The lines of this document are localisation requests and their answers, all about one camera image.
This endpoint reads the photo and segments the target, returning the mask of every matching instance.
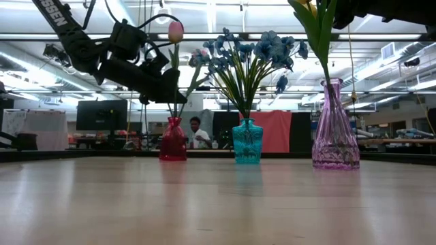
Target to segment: vase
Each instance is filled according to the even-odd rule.
[[[240,120],[233,128],[234,156],[238,164],[259,164],[264,129],[254,125],[254,119]]]
[[[312,147],[313,167],[316,169],[359,169],[360,153],[349,118],[340,100],[341,79],[332,79],[330,98],[326,81],[324,86],[324,108]]]
[[[182,118],[169,117],[163,133],[159,159],[163,161],[186,161],[186,136],[180,127]]]

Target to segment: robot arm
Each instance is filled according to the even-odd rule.
[[[96,0],[91,1],[83,27],[72,18],[68,4],[63,5],[59,0],[32,1],[59,37],[76,70],[91,74],[99,85],[107,78],[130,90],[138,91],[142,103],[147,104],[148,100],[174,103],[174,90],[180,71],[171,68],[164,74],[160,73],[169,60],[145,32],[123,20],[115,22],[109,38],[91,39],[83,30],[88,24]],[[173,16],[161,15],[178,21]],[[142,27],[161,15],[154,16]],[[139,51],[145,43],[152,45],[156,58],[145,60],[140,66],[129,62],[138,61]],[[177,93],[176,102],[186,103],[187,100]]]

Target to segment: ceiling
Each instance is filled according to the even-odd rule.
[[[83,23],[87,10],[84,8],[84,1],[62,0],[68,3],[72,8],[72,16],[79,22]],[[304,33],[304,29],[293,15],[293,9],[287,3],[287,0],[165,0],[164,9],[159,6],[159,1],[129,1],[129,0],[108,0],[108,4],[118,20],[125,18],[130,24],[138,26],[143,23],[144,19],[149,19],[150,15],[170,11],[176,16],[185,28],[185,33],[220,33],[222,28],[226,27],[234,33],[261,33],[263,31],[273,30],[278,33],[295,33],[295,35]],[[426,33],[423,26],[399,20],[393,20],[389,23],[383,23],[381,17],[366,16],[365,18],[355,18],[350,24],[351,34],[389,34],[389,33]],[[160,18],[157,22],[152,22],[144,31],[147,33],[167,33],[169,21]],[[112,31],[114,21],[108,14],[103,0],[97,0],[93,15],[86,32],[88,34],[109,34]],[[334,30],[334,33],[347,34],[347,29]],[[46,44],[54,44],[62,48],[59,42],[55,41],[38,41],[38,35],[53,34],[50,25],[36,9],[30,0],[6,0],[0,1],[0,54],[16,62],[29,70],[27,75],[22,71],[7,71],[3,69],[4,79],[6,72],[9,75],[18,74],[21,78],[26,77],[27,84],[22,84],[19,88],[7,86],[7,89],[20,91],[20,95],[26,94],[25,97],[13,96],[14,99],[34,99],[46,101],[53,94],[45,92],[26,93],[26,91],[113,91],[118,84],[112,81],[105,81],[98,86],[92,76],[75,72],[73,69],[65,69],[60,64],[47,59],[42,53]],[[188,58],[196,48],[202,48],[204,41],[186,41],[180,44],[181,58],[181,78],[180,87],[189,86],[193,68],[187,66]],[[396,57],[390,61],[381,59],[381,49],[394,42]],[[168,55],[168,47],[161,48],[164,54]],[[372,40],[353,39],[351,44],[347,39],[336,39],[331,43],[329,56],[329,70],[331,77],[344,79],[343,91],[351,91],[352,85],[352,67],[354,66],[354,81],[356,91],[359,94],[359,102],[375,103],[392,95],[364,94],[364,91],[377,92],[404,92],[408,87],[413,87],[418,82],[416,77],[408,78],[406,84],[404,80],[392,83],[390,86],[382,89],[375,89],[380,84],[385,84],[396,80],[400,76],[407,76],[416,71],[424,70],[421,74],[424,81],[431,80],[432,65],[435,58],[435,47],[431,43],[416,42],[396,42],[394,36],[384,42],[372,42]],[[412,58],[420,57],[421,64],[417,67],[405,67],[403,62]],[[287,90],[282,95],[268,94],[261,97],[271,104],[285,105],[298,103],[302,108],[313,106],[316,103],[322,103],[322,95],[314,93],[299,93],[300,91],[322,91],[320,82],[324,77],[322,68],[313,53],[309,53],[309,58],[303,60],[298,55],[292,57],[294,60],[294,73],[286,73],[289,83]],[[279,70],[271,74],[262,81],[262,86],[271,86],[269,90],[274,90],[274,86],[285,70]],[[45,86],[47,83],[56,86]],[[64,94],[64,97],[71,98],[72,103],[78,99],[128,99],[129,93],[124,94],[83,94],[81,96]],[[349,102],[348,93],[344,92],[342,96],[344,103]]]

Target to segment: wall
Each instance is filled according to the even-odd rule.
[[[436,108],[436,98],[434,96],[426,96],[426,103],[422,104],[424,109]],[[377,109],[379,112],[364,116],[365,125],[378,125],[382,123],[393,123],[406,121],[408,129],[413,127],[413,119],[425,118],[425,110],[415,101],[400,101],[400,108],[392,109],[392,105],[385,108]]]

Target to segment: man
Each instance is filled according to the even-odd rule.
[[[200,124],[202,123],[202,121],[198,117],[194,116],[189,122],[191,123],[191,130],[193,131],[191,148],[212,148],[212,142],[209,138],[209,135],[207,134],[207,132],[200,129]]]

